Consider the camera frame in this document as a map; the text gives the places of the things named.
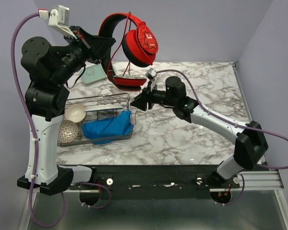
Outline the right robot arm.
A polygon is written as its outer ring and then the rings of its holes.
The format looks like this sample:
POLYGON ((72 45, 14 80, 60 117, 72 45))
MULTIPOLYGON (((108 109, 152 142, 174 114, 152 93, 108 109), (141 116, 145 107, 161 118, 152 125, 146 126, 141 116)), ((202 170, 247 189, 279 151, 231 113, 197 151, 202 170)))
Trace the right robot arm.
POLYGON ((251 121, 246 127, 242 122, 235 122, 228 117, 213 114, 199 102, 186 94, 185 84, 177 76, 170 76, 165 81, 166 89, 158 90, 149 84, 131 102, 131 106, 142 111, 152 109, 154 104, 170 108, 181 120, 204 126, 223 136, 234 144, 234 153, 221 162, 212 172, 211 182, 221 188, 228 180, 242 170, 252 170, 268 150, 268 144, 261 126, 251 121))

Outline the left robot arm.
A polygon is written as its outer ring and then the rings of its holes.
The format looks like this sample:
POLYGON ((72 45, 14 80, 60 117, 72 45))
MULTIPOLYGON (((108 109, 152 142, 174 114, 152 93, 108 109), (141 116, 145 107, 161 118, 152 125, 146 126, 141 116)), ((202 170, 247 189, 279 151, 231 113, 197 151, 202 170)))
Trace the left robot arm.
POLYGON ((24 95, 31 143, 27 171, 17 184, 25 189, 39 188, 48 196, 74 183, 80 182, 86 189, 97 183, 90 168, 78 173, 57 165, 58 132, 70 93, 65 83, 86 62, 101 63, 115 39, 91 35, 79 26, 72 26, 72 31, 74 37, 67 39, 67 46, 52 46, 41 36, 29 38, 22 46, 21 65, 31 80, 24 95))

